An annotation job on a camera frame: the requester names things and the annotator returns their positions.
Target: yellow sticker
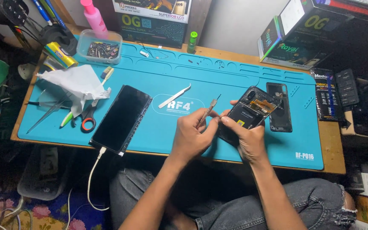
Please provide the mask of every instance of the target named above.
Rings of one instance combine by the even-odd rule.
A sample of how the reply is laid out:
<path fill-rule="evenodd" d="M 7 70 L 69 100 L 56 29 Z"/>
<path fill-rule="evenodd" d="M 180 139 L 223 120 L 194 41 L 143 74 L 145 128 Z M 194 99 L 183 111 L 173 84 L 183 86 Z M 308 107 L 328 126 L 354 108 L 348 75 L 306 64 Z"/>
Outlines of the yellow sticker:
<path fill-rule="evenodd" d="M 245 124 L 245 122 L 241 121 L 241 120 L 238 120 L 237 123 L 240 125 L 240 126 L 243 126 Z"/>

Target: human hand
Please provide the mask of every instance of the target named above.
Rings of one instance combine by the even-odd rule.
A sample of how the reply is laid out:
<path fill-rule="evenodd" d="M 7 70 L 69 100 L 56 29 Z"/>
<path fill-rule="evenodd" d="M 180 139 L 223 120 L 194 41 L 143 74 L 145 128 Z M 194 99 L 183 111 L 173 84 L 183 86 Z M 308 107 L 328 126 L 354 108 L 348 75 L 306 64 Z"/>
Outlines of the human hand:
<path fill-rule="evenodd" d="M 207 108 L 199 108 L 197 111 L 177 120 L 174 143 L 168 158 L 183 167 L 196 156 L 201 155 L 211 145 L 217 132 L 220 118 L 215 111 L 210 112 L 209 116 L 213 119 L 211 119 L 203 133 L 201 132 L 207 126 L 205 120 L 198 129 L 196 128 L 206 110 Z"/>
<path fill-rule="evenodd" d="M 231 105 L 235 105 L 237 100 L 230 101 Z M 234 131 L 239 137 L 238 152 L 241 158 L 247 160 L 249 163 L 254 164 L 262 159 L 267 159 L 264 134 L 265 134 L 265 122 L 258 127 L 252 129 L 246 129 L 240 126 L 231 118 L 228 118 L 228 112 L 230 109 L 225 110 L 221 113 L 221 122 Z"/>

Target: pink bottle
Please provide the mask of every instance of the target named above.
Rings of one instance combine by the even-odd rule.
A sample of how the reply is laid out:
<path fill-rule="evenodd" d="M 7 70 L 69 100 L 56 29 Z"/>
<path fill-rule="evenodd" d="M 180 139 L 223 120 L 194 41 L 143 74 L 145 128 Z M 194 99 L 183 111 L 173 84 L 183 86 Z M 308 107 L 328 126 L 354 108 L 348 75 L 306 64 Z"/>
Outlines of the pink bottle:
<path fill-rule="evenodd" d="M 80 0 L 80 3 L 85 7 L 85 11 L 83 13 L 92 29 L 95 32 L 100 32 L 96 35 L 100 38 L 107 39 L 107 34 L 103 34 L 107 32 L 105 22 L 103 21 L 99 10 L 93 6 L 92 0 Z"/>

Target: wooden desk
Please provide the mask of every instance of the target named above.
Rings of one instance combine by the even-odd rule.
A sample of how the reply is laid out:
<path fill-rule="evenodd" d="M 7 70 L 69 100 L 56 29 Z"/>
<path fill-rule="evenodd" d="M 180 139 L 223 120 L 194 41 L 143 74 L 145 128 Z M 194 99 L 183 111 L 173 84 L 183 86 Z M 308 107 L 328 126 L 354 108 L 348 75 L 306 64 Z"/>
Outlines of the wooden desk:
<path fill-rule="evenodd" d="M 82 30 L 85 28 L 78 27 L 74 25 L 67 25 L 69 29 L 72 31 L 73 34 L 80 34 Z M 184 44 L 181 49 L 176 48 L 169 48 L 169 47 L 163 47 L 166 50 L 173 50 L 177 52 L 187 52 L 187 45 Z M 195 48 L 197 51 L 197 55 L 201 56 L 207 56 L 217 59 L 224 59 L 224 60 L 232 60 L 232 61 L 238 61 L 242 63 L 248 63 L 252 65 L 262 65 L 262 66 L 268 66 L 268 67 L 274 67 L 273 65 L 267 65 L 259 62 L 259 57 L 256 56 L 250 56 L 250 55 L 240 55 L 232 52 L 222 51 L 222 50 L 214 50 L 209 49 L 205 47 L 199 47 L 197 46 Z M 22 104 L 21 111 L 18 115 L 18 119 L 15 123 L 15 126 L 13 128 L 13 132 L 11 134 L 11 140 L 15 141 L 22 141 L 22 142 L 32 142 L 32 143 L 39 143 L 39 144 L 55 144 L 55 145 L 64 145 L 64 146 L 71 146 L 71 147 L 82 147 L 82 148 L 93 148 L 88 146 L 79 146 L 79 145 L 70 145 L 70 144 L 60 144 L 60 143 L 52 143 L 52 142 L 41 142 L 41 141 L 34 141 L 34 140 L 27 140 L 27 139 L 20 139 L 18 138 L 18 130 L 19 126 L 22 122 L 22 118 L 24 116 L 27 103 L 29 101 L 29 98 L 31 97 L 31 93 L 33 90 L 33 86 L 36 82 L 36 73 L 39 71 L 39 66 L 43 62 L 44 55 L 41 55 L 38 63 L 38 67 L 36 68 L 35 72 L 33 73 L 33 78 L 31 80 L 31 84 L 28 88 L 28 92 L 25 96 L 25 100 Z M 305 72 L 309 73 L 308 71 L 304 70 L 295 70 L 291 68 L 276 66 L 276 68 L 283 69 L 283 70 L 289 70 L 289 71 L 299 71 L 299 72 Z M 319 121 L 319 134 L 320 134 L 320 143 L 322 148 L 322 156 L 323 156 L 323 164 L 324 169 L 323 170 L 307 170 L 307 171 L 318 171 L 318 172 L 327 172 L 327 173 L 336 173 L 336 174 L 345 174 L 346 168 L 344 164 L 344 157 L 343 157 L 343 148 L 341 144 L 341 138 L 340 138 L 340 128 L 337 122 L 321 122 Z M 144 152 L 138 152 L 138 151 L 127 151 L 132 153 L 142 153 L 142 154 L 153 154 L 153 155 L 167 155 L 167 154 L 157 154 L 157 153 L 144 153 Z"/>

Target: crumpled paper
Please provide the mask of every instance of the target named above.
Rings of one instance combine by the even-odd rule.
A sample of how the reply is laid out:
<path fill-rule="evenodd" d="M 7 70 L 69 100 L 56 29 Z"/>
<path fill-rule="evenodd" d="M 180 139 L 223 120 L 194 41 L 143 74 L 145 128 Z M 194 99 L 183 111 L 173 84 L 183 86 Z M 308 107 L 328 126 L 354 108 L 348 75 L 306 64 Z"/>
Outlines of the crumpled paper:
<path fill-rule="evenodd" d="M 104 89 L 91 65 L 44 72 L 37 74 L 37 76 L 61 86 L 73 94 L 69 98 L 73 103 L 70 111 L 72 111 L 74 118 L 82 113 L 86 100 L 109 98 L 112 91 L 110 87 L 107 90 Z"/>

